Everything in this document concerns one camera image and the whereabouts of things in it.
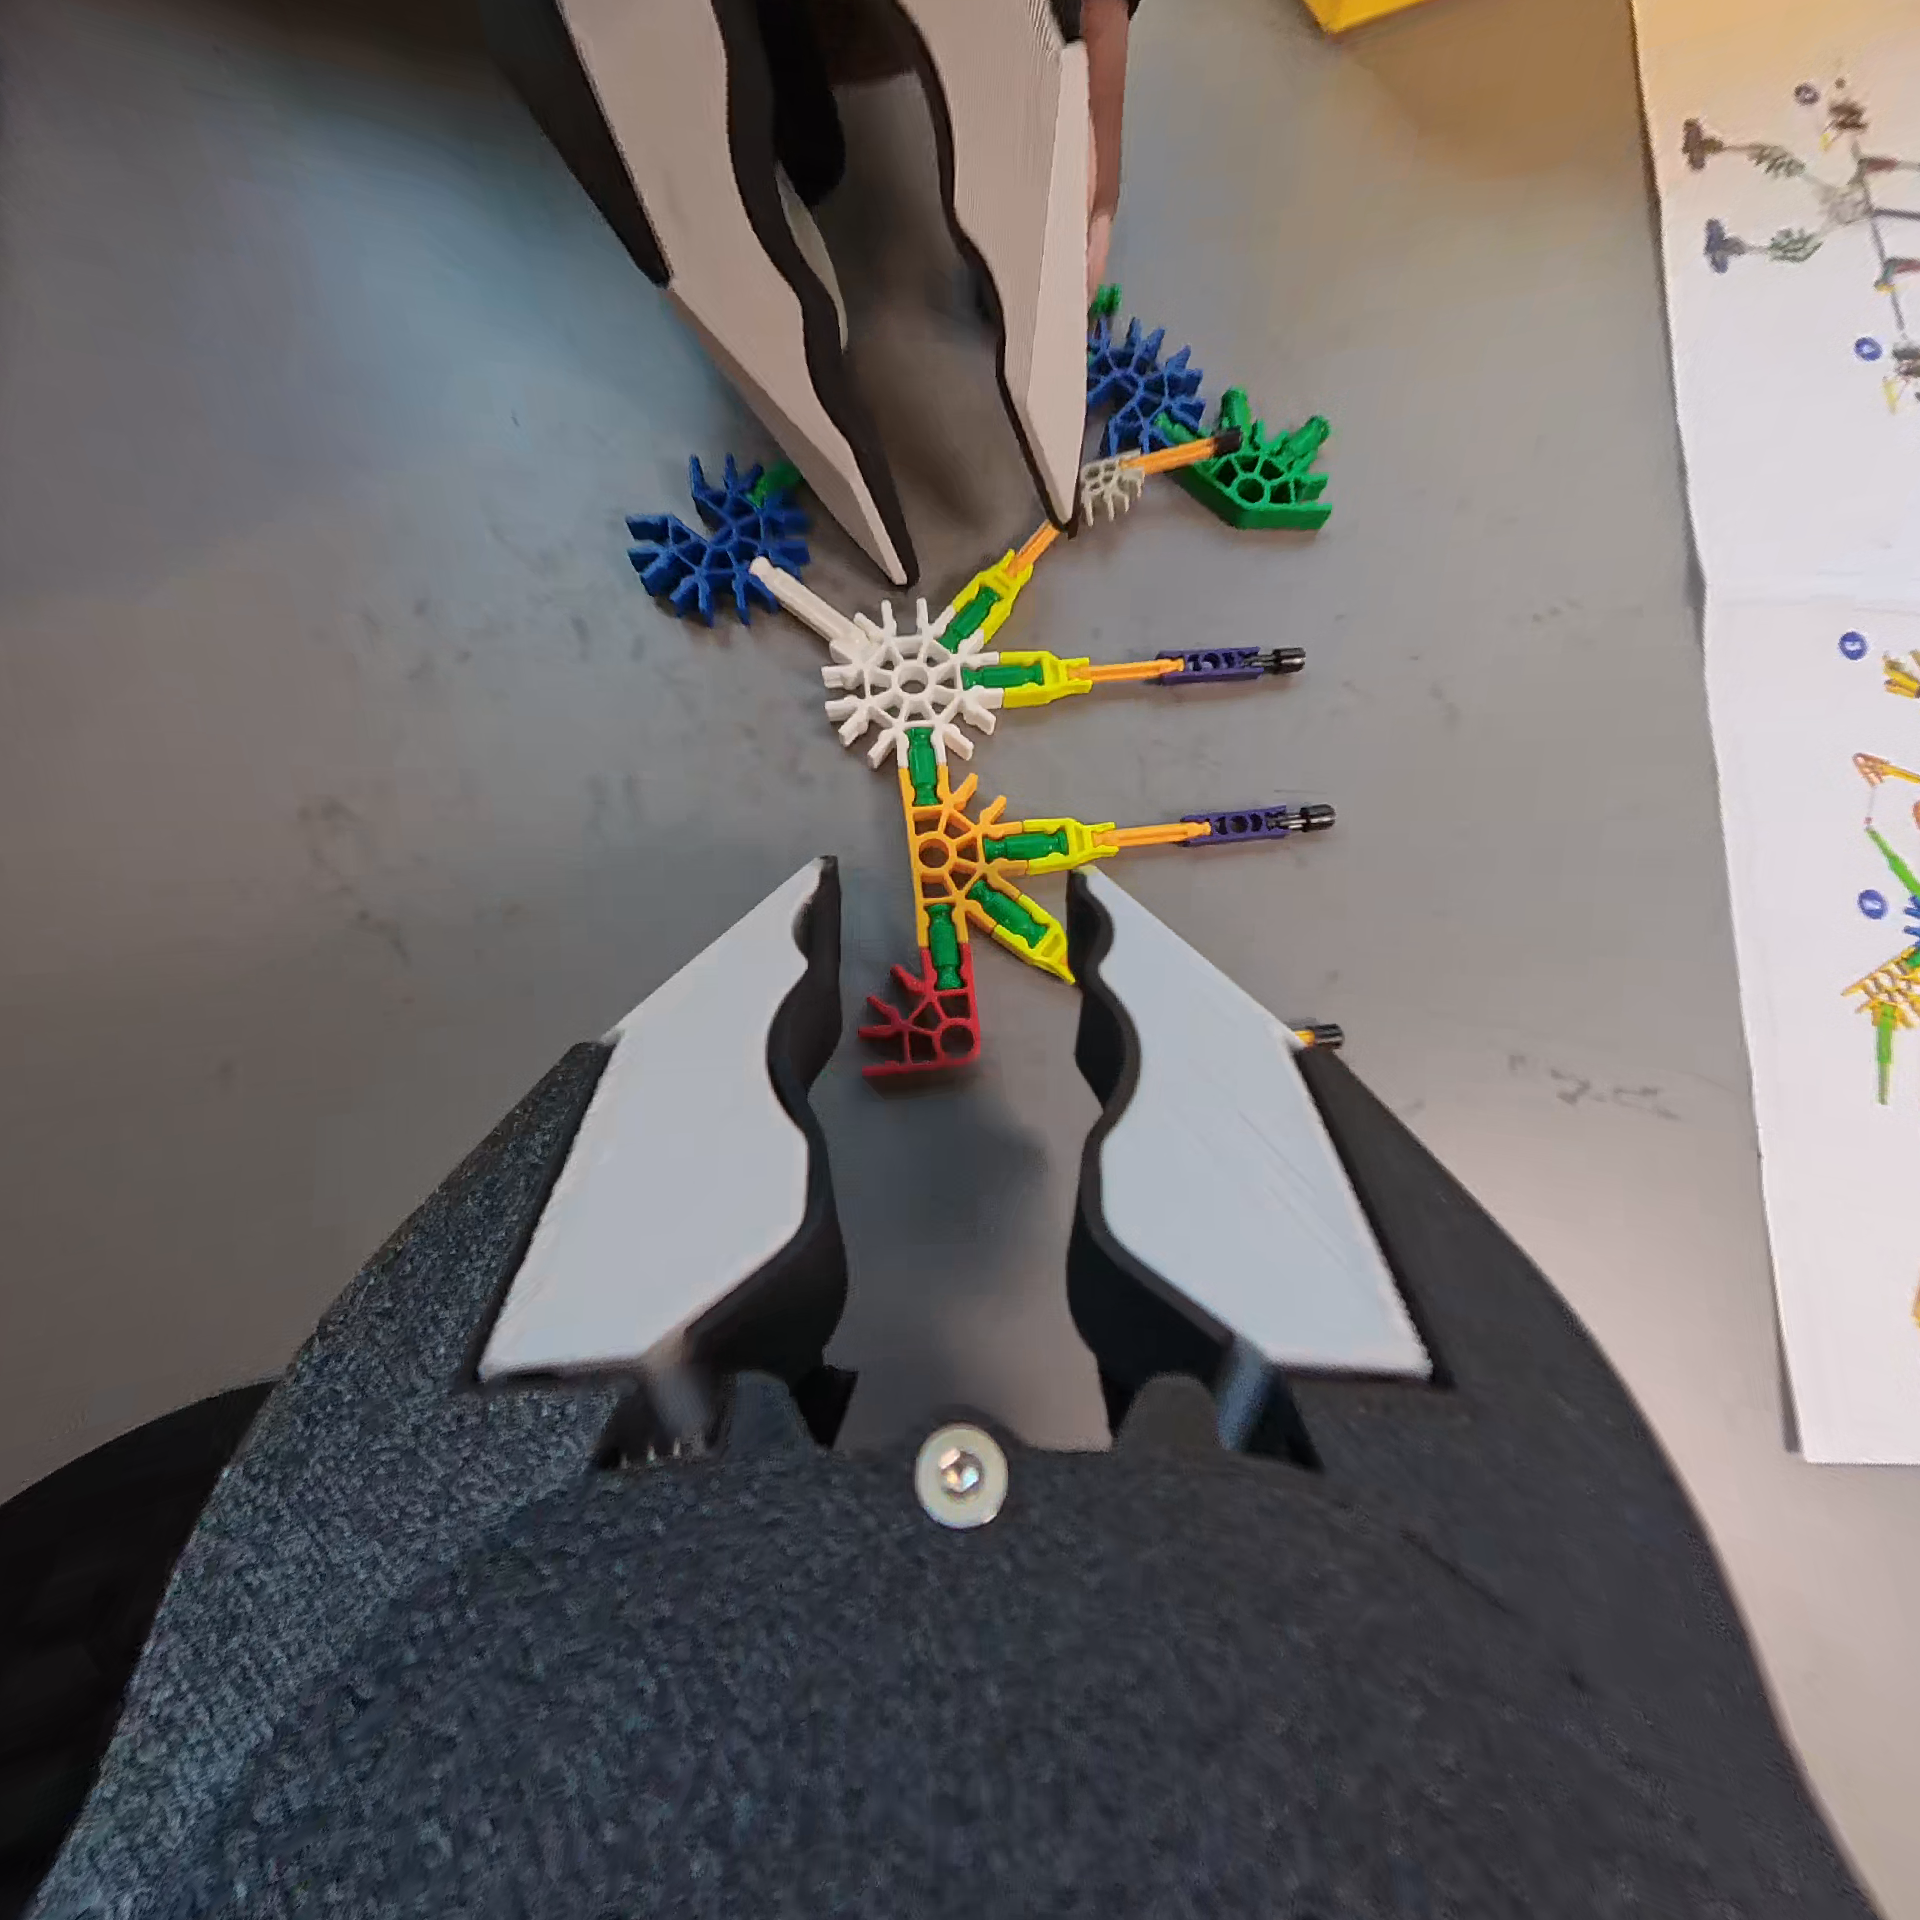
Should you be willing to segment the person's left hand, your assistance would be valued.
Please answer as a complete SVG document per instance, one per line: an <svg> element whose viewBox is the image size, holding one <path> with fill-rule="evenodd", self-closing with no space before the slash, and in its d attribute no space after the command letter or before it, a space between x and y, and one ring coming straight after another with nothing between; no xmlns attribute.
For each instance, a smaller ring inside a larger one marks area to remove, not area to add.
<svg viewBox="0 0 1920 1920"><path fill-rule="evenodd" d="M1083 51L1092 62L1092 230L1088 292L1094 297L1113 246L1121 201L1121 148L1131 62L1131 3L1081 3Z"/></svg>

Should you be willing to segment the multicoloured toy hand assembly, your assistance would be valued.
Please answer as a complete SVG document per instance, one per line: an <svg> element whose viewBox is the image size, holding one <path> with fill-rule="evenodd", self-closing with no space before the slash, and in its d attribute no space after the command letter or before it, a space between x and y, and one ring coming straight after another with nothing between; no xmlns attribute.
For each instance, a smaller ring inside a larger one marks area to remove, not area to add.
<svg viewBox="0 0 1920 1920"><path fill-rule="evenodd" d="M802 624L826 647L823 713L838 743L861 748L872 766L898 776L917 960L894 965L888 994L869 994L859 1041L872 1050L872 1083L978 1065L978 934L1027 965L1074 983L1069 929L1023 892L1023 878L1072 874L1128 851L1261 845L1335 826L1328 802L1216 805L1168 823L1118 826L1057 812L1019 819L1007 801L983 801L978 776L958 772L958 764L973 758L1002 713L1052 708L1109 684L1276 679L1301 671L1304 648L1206 647L1125 663L1008 648L999 632L1057 541L1056 524L1036 528L978 570L941 610L838 610L802 583L806 518L796 492L801 472L791 463L726 460L708 476L690 460L697 521L629 514L628 558L647 593L678 616L712 619L727 596L739 619L781 610Z"/></svg>

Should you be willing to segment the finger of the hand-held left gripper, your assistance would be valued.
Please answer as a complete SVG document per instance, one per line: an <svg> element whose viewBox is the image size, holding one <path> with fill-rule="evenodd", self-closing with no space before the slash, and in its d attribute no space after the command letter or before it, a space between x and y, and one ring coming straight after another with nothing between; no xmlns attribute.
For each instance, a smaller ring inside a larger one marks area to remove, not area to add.
<svg viewBox="0 0 1920 1920"><path fill-rule="evenodd" d="M664 252L666 292L828 514L908 587L917 556L828 258L788 214L756 3L559 8Z"/></svg>
<svg viewBox="0 0 1920 1920"><path fill-rule="evenodd" d="M1052 3L898 3L935 113L941 196L996 324L996 380L1045 511L1072 524L1083 447L1092 57Z"/></svg>

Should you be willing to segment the grey desk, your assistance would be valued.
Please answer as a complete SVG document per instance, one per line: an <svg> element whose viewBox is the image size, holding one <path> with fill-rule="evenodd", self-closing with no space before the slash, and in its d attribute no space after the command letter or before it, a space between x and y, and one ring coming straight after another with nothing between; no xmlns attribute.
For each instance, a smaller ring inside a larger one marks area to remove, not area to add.
<svg viewBox="0 0 1920 1920"><path fill-rule="evenodd" d="M1784 1432L1627 3L1142 3L1118 277L1318 538L1177 489L1019 636L1301 643L1016 716L1019 811L1328 801L1118 862L1565 1291L1711 1522L1830 1814L1918 1916L1918 1476ZM888 780L788 619L653 606L628 511L759 460L462 3L2 3L2 1494L277 1370L578 1037Z"/></svg>

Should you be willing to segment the white toy instruction sheet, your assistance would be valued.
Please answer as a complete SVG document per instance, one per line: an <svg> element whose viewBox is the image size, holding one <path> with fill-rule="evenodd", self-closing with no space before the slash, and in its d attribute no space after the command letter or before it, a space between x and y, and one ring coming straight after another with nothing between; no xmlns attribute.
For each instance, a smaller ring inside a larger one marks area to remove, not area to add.
<svg viewBox="0 0 1920 1920"><path fill-rule="evenodd" d="M1632 3L1790 1427L1918 1465L1918 3Z"/></svg>

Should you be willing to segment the green and blue toy assembly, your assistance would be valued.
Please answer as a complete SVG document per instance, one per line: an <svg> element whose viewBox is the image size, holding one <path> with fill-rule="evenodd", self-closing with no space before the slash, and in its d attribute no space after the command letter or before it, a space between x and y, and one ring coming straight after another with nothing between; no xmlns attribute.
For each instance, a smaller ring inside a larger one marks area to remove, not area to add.
<svg viewBox="0 0 1920 1920"><path fill-rule="evenodd" d="M1331 420L1315 415L1268 430L1244 387L1209 408L1188 350L1163 350L1140 319L1118 331L1121 287L1092 301L1088 412L1101 419L1096 458L1079 476L1079 518L1118 518L1167 476L1216 518L1242 531L1315 531L1331 503L1323 447Z"/></svg>

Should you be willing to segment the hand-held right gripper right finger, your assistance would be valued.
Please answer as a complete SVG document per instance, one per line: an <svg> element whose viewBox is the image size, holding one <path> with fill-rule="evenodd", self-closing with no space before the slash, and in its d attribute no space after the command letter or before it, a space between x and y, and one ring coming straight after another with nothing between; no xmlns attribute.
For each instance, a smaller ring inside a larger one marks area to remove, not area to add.
<svg viewBox="0 0 1920 1920"><path fill-rule="evenodd" d="M1074 1065L1096 1096L1069 1309L1109 1424L1193 1378L1219 1424L1295 1424L1288 1380L1433 1380L1304 1041L1113 878L1069 878Z"/></svg>

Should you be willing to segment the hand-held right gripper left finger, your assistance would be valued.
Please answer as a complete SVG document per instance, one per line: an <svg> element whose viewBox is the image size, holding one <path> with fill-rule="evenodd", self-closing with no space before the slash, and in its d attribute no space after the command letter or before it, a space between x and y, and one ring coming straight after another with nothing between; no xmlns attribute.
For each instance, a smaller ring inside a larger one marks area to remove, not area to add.
<svg viewBox="0 0 1920 1920"><path fill-rule="evenodd" d="M809 934L835 946L834 858L801 864L612 1027L480 1380L664 1360L801 1233L806 1138L772 1048Z"/></svg>

